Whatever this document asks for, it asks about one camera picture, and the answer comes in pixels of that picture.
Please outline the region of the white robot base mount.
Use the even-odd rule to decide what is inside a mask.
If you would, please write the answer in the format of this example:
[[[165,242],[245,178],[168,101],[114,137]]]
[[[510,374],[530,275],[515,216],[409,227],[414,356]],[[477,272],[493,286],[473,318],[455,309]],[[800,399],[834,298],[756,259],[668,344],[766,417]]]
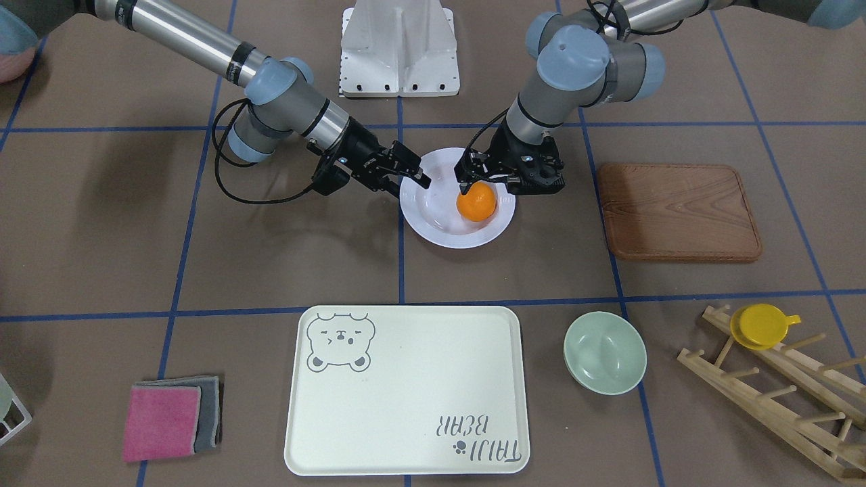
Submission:
[[[439,1],[358,1],[343,10],[341,34],[343,97],[460,92],[454,13]]]

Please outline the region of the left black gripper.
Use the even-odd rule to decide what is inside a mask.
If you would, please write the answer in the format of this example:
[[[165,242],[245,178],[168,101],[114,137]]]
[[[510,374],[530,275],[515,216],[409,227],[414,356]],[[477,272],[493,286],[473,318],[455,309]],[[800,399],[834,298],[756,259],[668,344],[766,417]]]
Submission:
[[[528,144],[506,124],[496,129],[485,152],[466,147],[455,164],[461,196],[479,181],[502,184],[514,196],[551,195],[565,188],[563,168],[555,139],[544,136],[541,144]]]

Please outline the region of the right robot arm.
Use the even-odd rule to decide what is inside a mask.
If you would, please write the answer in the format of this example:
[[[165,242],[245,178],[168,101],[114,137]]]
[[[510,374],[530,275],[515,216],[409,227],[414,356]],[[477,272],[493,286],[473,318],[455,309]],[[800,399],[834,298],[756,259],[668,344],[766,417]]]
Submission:
[[[214,136],[214,164],[261,163],[282,139],[299,135],[319,157],[302,195],[334,193],[350,179],[399,196],[398,178],[421,188],[430,178],[421,158],[401,142],[384,147],[364,124],[313,86],[309,65],[281,60],[170,1],[3,1],[2,53],[17,55],[77,14],[115,21],[244,90],[225,133]]]

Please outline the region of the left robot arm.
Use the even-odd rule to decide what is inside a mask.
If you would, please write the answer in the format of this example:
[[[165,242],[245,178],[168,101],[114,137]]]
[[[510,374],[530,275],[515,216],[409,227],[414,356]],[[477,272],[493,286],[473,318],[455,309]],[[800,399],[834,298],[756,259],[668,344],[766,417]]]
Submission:
[[[526,48],[535,68],[516,99],[495,120],[488,149],[468,145],[455,165],[461,195],[480,182],[510,194],[554,194],[565,186],[554,132],[578,108],[638,101],[665,77],[661,51],[645,41],[731,1],[589,1],[570,15],[547,12],[532,21]]]

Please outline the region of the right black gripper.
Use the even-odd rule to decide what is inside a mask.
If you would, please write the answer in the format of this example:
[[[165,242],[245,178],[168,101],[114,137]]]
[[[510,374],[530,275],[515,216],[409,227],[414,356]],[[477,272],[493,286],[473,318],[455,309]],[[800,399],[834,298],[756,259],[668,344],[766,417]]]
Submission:
[[[400,141],[385,148],[359,121],[349,119],[335,147],[321,155],[310,188],[328,196],[353,178],[369,190],[399,198],[401,176],[424,190],[430,188],[431,178],[421,168],[420,156]]]

